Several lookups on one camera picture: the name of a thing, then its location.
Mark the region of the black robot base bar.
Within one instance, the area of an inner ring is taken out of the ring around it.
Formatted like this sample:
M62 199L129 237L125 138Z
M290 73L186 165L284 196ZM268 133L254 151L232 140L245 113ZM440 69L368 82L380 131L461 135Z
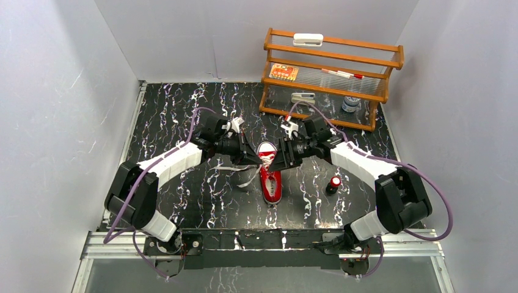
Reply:
M144 253L160 269L174 264L194 270L220 267L319 267L366 272L378 256L376 239L354 246L335 229L185 229L181 239L165 244L145 241Z

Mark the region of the red canvas sneaker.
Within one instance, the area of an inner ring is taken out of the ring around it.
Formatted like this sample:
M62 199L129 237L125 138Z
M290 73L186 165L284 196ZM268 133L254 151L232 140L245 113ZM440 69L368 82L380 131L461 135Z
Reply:
M263 198L267 204L277 204L282 198L282 179L279 171L270 171L277 154L276 147L271 142L262 142L257 148L257 155L262 161L259 170Z

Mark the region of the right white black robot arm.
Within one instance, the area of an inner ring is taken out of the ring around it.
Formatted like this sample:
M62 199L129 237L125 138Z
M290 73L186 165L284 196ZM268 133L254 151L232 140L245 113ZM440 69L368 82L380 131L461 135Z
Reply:
M415 171L370 158L352 142L334 134L323 117L314 115L303 122L304 135L298 133L294 123L283 122L286 137L279 139L269 170L295 168L305 158L316 156L361 179L376 196L375 210L345 225L341 236L315 243L313 248L322 252L336 248L358 253L370 239L398 234L432 214L423 181Z

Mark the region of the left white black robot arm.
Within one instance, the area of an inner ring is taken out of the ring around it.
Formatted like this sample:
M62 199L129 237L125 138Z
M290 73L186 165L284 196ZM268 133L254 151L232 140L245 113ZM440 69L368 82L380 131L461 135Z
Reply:
M242 123L240 117L231 119L211 110L173 149L143 162L120 164L104 201L105 209L115 216L113 224L124 221L159 241L168 254L180 251L182 232L178 224L157 210L158 191L216 154L227 155L234 165L261 165L262 160L240 129Z

